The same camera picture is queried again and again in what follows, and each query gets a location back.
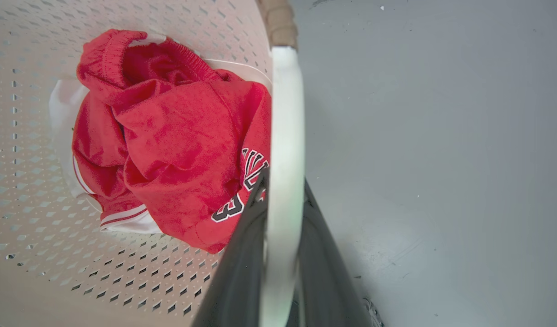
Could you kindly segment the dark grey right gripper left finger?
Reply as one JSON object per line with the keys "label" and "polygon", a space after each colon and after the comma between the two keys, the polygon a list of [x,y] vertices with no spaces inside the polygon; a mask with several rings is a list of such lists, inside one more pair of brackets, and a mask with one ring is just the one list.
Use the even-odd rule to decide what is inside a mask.
{"label": "dark grey right gripper left finger", "polygon": [[194,327],[259,325],[268,209],[261,197],[268,184],[269,170],[263,169],[195,315]]}

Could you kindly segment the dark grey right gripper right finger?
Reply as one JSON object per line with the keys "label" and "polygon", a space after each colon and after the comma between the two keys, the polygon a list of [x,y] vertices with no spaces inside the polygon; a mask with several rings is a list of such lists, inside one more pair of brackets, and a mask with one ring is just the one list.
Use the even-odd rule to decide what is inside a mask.
{"label": "dark grey right gripper right finger", "polygon": [[373,325],[308,182],[298,258],[300,285],[288,327]]}

